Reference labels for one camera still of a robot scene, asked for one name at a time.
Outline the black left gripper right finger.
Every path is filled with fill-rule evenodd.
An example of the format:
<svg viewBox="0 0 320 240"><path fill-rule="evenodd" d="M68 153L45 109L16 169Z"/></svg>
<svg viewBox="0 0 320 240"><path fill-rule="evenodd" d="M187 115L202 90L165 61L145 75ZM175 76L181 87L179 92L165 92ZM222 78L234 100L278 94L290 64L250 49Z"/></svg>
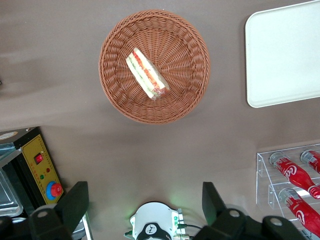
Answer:
<svg viewBox="0 0 320 240"><path fill-rule="evenodd" d="M202 210L207 222L194 237L195 240L241 240L247 217L228 208L212 182L202 184Z"/></svg>

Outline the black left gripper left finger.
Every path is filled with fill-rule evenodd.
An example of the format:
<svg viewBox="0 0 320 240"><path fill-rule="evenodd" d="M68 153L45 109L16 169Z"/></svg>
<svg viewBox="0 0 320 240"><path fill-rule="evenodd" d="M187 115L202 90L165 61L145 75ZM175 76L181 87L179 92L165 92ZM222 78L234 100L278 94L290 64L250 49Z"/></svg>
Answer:
<svg viewBox="0 0 320 240"><path fill-rule="evenodd" d="M89 187L77 182L55 205L44 205L28 218L33 240L71 240L89 207Z"/></svg>

